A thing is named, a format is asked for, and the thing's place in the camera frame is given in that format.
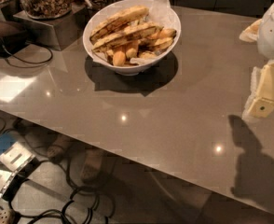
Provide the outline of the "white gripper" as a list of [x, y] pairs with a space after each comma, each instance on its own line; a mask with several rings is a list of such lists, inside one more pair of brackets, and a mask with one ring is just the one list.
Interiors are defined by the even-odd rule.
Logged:
[[[259, 19], [240, 33], [244, 42], [257, 40], [258, 51], [268, 59], [274, 59], [274, 3]], [[262, 68], [255, 67], [251, 74], [251, 94], [245, 104], [245, 116], [266, 118], [274, 110], [274, 60]]]

